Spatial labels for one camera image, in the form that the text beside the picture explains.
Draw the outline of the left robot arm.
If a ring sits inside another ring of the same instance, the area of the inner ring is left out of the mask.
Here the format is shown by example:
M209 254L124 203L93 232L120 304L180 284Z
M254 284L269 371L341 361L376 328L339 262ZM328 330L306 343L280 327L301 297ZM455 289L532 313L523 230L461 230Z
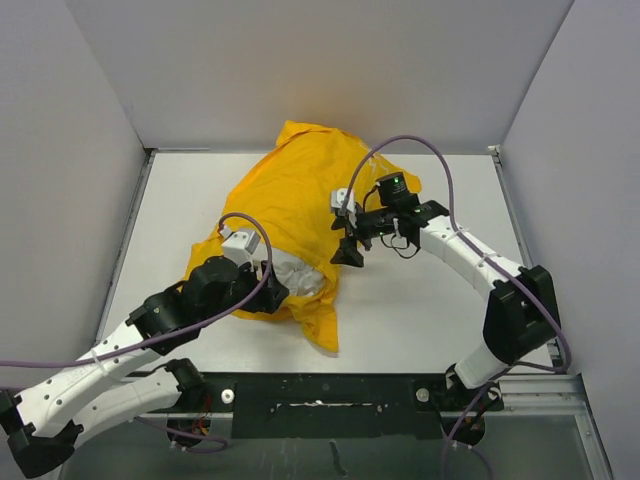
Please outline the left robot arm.
M171 360L147 380L137 369L195 340L204 327L237 309L274 313L288 289L271 264L207 259L188 278L148 297L106 339L48 379L1 393L1 427L22 474L41 477L98 433L137 415L200 405L203 379L188 359Z

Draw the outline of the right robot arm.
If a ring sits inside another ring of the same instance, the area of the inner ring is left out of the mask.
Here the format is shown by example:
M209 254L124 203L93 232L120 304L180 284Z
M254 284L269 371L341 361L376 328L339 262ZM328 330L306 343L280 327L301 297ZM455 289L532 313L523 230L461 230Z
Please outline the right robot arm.
M375 238L400 237L473 287L486 302L480 344L452 366L445 384L448 402L469 408L480 398L481 386L555 337L559 320L551 275L541 266L511 261L465 233L440 203L420 202L400 172L381 177L373 190L381 206L371 211L347 188L331 193L332 227L344 232L331 261L361 268L360 247L369 249Z

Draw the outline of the yellow printed pillowcase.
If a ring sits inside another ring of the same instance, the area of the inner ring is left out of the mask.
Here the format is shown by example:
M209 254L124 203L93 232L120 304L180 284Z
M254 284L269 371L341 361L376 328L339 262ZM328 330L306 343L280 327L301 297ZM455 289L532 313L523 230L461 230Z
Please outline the yellow printed pillowcase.
M399 166L380 154L361 161L368 146L357 136L338 128L295 121L285 122L275 148L264 156L228 193L223 208L231 213L226 226L249 227L249 215L265 229L273 250L290 253L326 277L325 292L291 303L286 299L274 314L235 311L245 320L277 322L293 319L318 347L339 350L338 317L334 302L341 268L330 263L342 237L333 231L330 193L350 187L357 201L373 210L378 196L369 192L376 180L396 173Z

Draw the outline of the white pillow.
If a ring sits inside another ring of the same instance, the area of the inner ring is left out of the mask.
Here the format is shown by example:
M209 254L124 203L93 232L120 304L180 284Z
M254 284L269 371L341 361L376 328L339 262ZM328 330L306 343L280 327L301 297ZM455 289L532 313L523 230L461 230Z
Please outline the white pillow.
M311 299L325 292L326 277L302 259L279 249L273 250L277 280L287 288L286 301Z

